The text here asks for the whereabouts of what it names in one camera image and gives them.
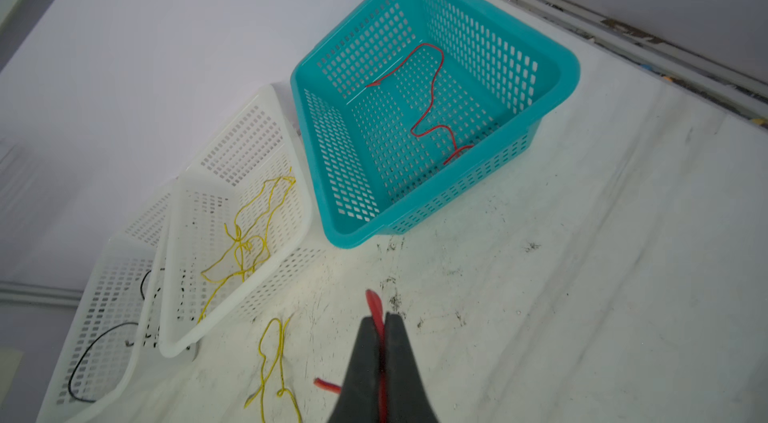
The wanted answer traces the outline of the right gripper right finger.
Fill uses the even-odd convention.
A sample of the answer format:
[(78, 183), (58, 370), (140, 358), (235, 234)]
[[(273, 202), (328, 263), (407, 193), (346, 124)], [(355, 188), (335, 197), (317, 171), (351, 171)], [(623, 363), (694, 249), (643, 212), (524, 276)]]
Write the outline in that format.
[(387, 422), (432, 422), (429, 402), (403, 318), (388, 313), (384, 327), (384, 408)]

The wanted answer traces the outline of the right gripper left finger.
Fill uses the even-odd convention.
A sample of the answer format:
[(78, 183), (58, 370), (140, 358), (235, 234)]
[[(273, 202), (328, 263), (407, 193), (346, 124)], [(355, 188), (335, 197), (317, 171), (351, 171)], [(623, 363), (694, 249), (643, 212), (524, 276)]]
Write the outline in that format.
[(329, 423), (383, 421), (381, 381), (382, 338), (372, 317), (362, 319)]

